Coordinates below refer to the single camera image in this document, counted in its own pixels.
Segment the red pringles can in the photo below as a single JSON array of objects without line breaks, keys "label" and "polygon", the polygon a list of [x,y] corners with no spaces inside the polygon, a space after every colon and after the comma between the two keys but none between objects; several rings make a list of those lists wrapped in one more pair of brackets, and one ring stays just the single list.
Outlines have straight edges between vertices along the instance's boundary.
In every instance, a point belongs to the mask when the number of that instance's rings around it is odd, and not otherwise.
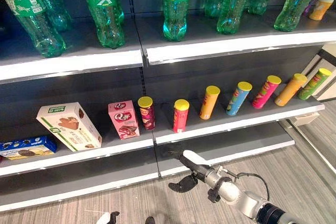
[{"label": "red pringles can", "polygon": [[174,104],[174,126],[173,131],[180,133],[185,131],[189,110],[189,102],[184,99],[179,99]]},{"label": "red pringles can", "polygon": [[155,128],[155,114],[153,99],[150,97],[140,97],[138,99],[143,126],[151,131]]}]

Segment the cardboard box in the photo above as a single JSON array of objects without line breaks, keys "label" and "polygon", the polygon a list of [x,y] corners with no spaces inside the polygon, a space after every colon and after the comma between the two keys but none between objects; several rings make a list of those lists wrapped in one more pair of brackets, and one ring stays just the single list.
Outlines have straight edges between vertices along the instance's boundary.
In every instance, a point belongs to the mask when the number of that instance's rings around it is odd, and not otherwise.
[{"label": "cardboard box", "polygon": [[110,103],[108,110],[112,123],[121,139],[140,136],[132,101]]},{"label": "cardboard box", "polygon": [[101,135],[78,102],[43,106],[36,119],[73,152],[101,147]]},{"label": "cardboard box", "polygon": [[57,146],[48,136],[0,143],[0,155],[11,160],[54,154]]}]

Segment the white box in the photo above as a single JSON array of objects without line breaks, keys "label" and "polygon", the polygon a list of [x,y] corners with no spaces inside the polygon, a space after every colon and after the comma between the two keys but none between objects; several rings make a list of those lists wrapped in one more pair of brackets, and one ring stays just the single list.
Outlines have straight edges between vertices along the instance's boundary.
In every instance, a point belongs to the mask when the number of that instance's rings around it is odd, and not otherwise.
[{"label": "white box", "polygon": [[43,106],[36,119],[73,152],[101,147],[101,135],[78,102]]}]

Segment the store shelf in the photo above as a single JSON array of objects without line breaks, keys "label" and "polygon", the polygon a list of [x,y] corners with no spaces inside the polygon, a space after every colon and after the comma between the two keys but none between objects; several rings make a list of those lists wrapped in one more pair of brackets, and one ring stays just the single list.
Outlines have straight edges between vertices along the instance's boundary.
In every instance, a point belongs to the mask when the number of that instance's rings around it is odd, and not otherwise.
[{"label": "store shelf", "polygon": [[217,33],[216,19],[188,16],[182,42],[164,38],[163,17],[139,18],[136,26],[150,65],[336,42],[335,12],[329,11],[321,22],[302,17],[297,29],[290,33],[273,28],[279,13],[269,10],[262,17],[244,14],[239,32],[234,35]]},{"label": "store shelf", "polygon": [[72,30],[61,34],[68,49],[57,58],[41,56],[21,28],[15,38],[1,41],[0,84],[143,66],[141,45],[133,20],[125,21],[125,45],[116,50],[99,44],[94,23],[82,22],[73,26]]},{"label": "store shelf", "polygon": [[234,132],[159,145],[155,151],[160,174],[164,177],[188,170],[171,156],[171,152],[191,150],[206,159],[210,165],[214,165],[294,144],[294,140],[279,123],[268,123]]},{"label": "store shelf", "polygon": [[281,85],[261,110],[252,107],[251,101],[254,96],[250,94],[236,116],[229,116],[225,113],[225,108],[231,98],[231,95],[227,94],[224,98],[226,101],[221,101],[223,104],[217,102],[211,119],[206,121],[198,116],[202,102],[192,100],[190,101],[186,131],[182,133],[174,133],[172,130],[173,102],[160,104],[155,108],[156,128],[153,133],[156,143],[171,143],[324,110],[324,105],[313,97],[306,101],[294,97],[286,106],[277,106],[273,100],[284,87],[284,84]]},{"label": "store shelf", "polygon": [[23,158],[19,160],[3,159],[0,162],[0,178],[20,173],[45,170],[56,166],[68,165],[90,159],[109,157],[153,146],[153,134],[140,127],[140,136],[121,140],[111,123],[110,130],[103,135],[102,147],[93,150],[72,152],[59,142],[57,152],[53,155]]},{"label": "store shelf", "polygon": [[0,179],[0,211],[158,178],[153,148]]}]

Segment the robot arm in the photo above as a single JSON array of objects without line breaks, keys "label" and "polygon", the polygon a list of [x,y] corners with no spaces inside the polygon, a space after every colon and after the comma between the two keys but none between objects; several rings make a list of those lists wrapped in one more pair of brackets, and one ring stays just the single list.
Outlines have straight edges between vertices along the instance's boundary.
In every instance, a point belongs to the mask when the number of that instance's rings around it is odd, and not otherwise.
[{"label": "robot arm", "polygon": [[[272,205],[262,197],[243,190],[238,184],[232,182],[230,177],[224,177],[215,171],[209,163],[192,151],[184,151],[178,159],[188,167],[192,174],[183,178],[179,183],[170,183],[169,187],[178,193],[191,190],[201,180],[211,189],[208,199],[211,202],[219,202],[221,199],[228,205],[236,208],[248,218],[259,224],[303,224],[304,222],[294,218],[289,213]],[[237,177],[232,172],[222,169],[225,173]]]}]

